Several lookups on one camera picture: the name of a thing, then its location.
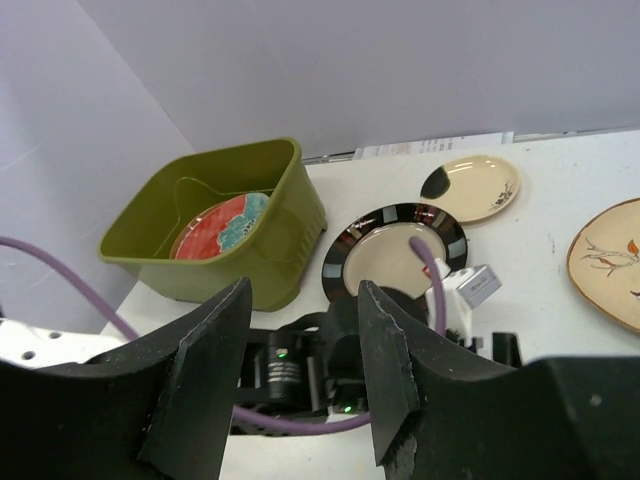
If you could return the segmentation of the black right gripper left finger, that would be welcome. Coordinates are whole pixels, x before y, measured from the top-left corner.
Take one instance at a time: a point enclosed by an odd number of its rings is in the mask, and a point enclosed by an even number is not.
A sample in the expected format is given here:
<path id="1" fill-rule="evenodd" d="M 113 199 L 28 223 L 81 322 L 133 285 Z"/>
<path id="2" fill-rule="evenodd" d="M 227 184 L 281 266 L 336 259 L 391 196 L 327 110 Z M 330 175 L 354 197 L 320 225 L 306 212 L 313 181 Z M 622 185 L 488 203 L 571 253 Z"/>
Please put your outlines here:
<path id="1" fill-rule="evenodd" d="M 5 479 L 215 479 L 252 311 L 241 279 L 85 364 L 1 366 Z"/>

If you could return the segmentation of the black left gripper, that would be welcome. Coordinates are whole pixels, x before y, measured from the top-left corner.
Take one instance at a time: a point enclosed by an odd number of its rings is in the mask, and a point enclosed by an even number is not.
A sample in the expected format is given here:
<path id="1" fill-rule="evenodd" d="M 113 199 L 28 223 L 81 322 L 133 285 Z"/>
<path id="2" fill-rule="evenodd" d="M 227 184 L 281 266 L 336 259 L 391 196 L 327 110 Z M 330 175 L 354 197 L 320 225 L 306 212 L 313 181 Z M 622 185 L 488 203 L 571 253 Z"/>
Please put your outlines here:
<path id="1" fill-rule="evenodd" d="M 252 329 L 233 418 L 325 420 L 331 411 L 368 414 L 358 300 L 330 301 L 276 330 Z"/>

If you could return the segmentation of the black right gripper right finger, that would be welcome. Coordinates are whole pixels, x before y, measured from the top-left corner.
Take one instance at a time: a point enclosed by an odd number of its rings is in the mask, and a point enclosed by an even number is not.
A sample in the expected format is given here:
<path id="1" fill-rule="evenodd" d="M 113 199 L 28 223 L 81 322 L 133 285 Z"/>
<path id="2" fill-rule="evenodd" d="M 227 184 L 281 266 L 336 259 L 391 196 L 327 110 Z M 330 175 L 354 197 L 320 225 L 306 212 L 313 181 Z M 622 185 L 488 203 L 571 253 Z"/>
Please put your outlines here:
<path id="1" fill-rule="evenodd" d="M 358 293 L 376 462 L 389 479 L 635 479 L 639 361 L 556 357 L 514 369 Z"/>

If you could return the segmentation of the dark striped rim plate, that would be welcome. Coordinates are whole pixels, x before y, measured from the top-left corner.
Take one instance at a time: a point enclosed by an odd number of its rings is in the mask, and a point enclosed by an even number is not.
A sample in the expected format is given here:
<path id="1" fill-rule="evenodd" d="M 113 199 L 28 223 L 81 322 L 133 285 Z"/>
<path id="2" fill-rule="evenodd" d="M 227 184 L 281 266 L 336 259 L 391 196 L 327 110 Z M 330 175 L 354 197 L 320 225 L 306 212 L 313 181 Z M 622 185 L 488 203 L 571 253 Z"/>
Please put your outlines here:
<path id="1" fill-rule="evenodd" d="M 321 269 L 328 300 L 357 294 L 361 281 L 395 289 L 412 299 L 431 287 L 425 264 L 411 249 L 421 239 L 452 271 L 466 267 L 468 241 L 448 212 L 425 203 L 391 204 L 350 223 L 332 242 Z"/>

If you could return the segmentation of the red and teal plate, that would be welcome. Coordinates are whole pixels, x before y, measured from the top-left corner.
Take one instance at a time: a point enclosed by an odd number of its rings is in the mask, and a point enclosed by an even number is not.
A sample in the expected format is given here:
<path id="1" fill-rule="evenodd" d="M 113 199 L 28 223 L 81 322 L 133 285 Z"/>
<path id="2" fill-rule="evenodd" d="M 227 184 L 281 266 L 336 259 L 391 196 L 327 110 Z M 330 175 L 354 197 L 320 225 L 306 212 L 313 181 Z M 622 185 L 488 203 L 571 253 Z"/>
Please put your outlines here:
<path id="1" fill-rule="evenodd" d="M 264 193 L 251 192 L 201 212 L 178 234 L 170 258 L 202 260 L 231 250 L 248 235 L 269 200 Z"/>

